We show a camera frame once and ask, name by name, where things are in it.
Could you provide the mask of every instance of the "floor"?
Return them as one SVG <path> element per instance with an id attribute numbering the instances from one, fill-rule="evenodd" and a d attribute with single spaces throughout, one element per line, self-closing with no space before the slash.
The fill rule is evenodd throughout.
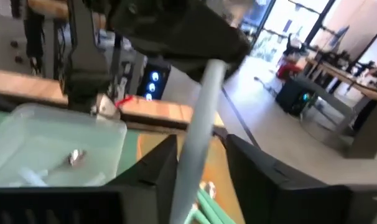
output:
<path id="1" fill-rule="evenodd" d="M 23 36 L 22 22 L 0 17 L 0 30 L 0 69 L 28 73 L 27 62 L 14 63 L 15 51 L 9 46 L 11 39 Z M 285 114 L 254 76 L 280 88 L 267 67 L 247 58 L 220 93 L 218 112 L 230 133 L 248 142 L 255 139 L 270 155 L 326 183 L 377 184 L 377 158 L 348 160 L 325 147 L 310 137 L 297 119 Z M 199 91 L 199 84 L 173 69 L 163 100 L 194 105 Z"/>

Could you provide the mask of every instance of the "computer tower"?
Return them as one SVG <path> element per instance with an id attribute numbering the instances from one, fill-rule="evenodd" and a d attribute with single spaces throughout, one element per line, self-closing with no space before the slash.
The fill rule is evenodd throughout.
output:
<path id="1" fill-rule="evenodd" d="M 290 78 L 277 94 L 276 102 L 286 113 L 299 116 L 313 96 L 312 90 Z"/>

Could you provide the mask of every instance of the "metal pole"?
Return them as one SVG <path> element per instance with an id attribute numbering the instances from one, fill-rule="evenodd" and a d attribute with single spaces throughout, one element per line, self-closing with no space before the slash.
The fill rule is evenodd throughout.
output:
<path id="1" fill-rule="evenodd" d="M 111 59 L 111 65 L 109 66 L 109 72 L 112 77 L 111 83 L 111 93 L 109 97 L 114 100 L 118 94 L 116 94 L 116 88 L 118 86 L 119 81 L 119 66 L 121 62 L 121 41 L 122 37 L 118 34 L 115 34 L 114 39 L 114 49 L 113 49 L 113 57 Z"/>
<path id="2" fill-rule="evenodd" d="M 208 145 L 212 136 L 218 97 L 226 73 L 226 63 L 211 59 L 202 80 L 202 89 L 194 107 L 191 123 L 177 166 L 170 223 L 181 224 L 197 198 Z"/>
<path id="3" fill-rule="evenodd" d="M 142 76 L 142 71 L 144 68 L 144 61 L 146 56 L 136 52 L 136 56 L 134 58 L 134 65 L 133 65 L 133 72 L 132 72 L 132 79 L 129 87 L 129 94 L 136 95 L 137 89 L 139 88 L 139 81 Z"/>
<path id="4" fill-rule="evenodd" d="M 52 18 L 46 18 L 44 22 L 45 30 L 45 66 L 44 78 L 54 79 L 55 44 L 58 43 L 58 34 L 55 31 L 55 24 Z"/>

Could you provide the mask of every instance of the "metal screw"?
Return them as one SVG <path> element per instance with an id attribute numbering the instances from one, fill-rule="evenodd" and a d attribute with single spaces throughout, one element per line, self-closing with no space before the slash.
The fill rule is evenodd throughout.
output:
<path id="1" fill-rule="evenodd" d="M 133 3 L 128 6 L 128 10 L 131 14 L 137 14 L 137 6 Z"/>

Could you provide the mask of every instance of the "glass wall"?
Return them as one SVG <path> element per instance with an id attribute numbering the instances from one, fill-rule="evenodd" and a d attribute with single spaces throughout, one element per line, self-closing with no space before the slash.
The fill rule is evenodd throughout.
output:
<path id="1" fill-rule="evenodd" d="M 277 65 L 287 37 L 304 42 L 328 0 L 277 0 L 256 40 L 251 55 Z"/>
<path id="2" fill-rule="evenodd" d="M 241 29 L 250 41 L 255 41 L 255 35 L 268 12 L 273 0 L 256 0 L 252 8 L 246 13 L 241 24 Z"/>

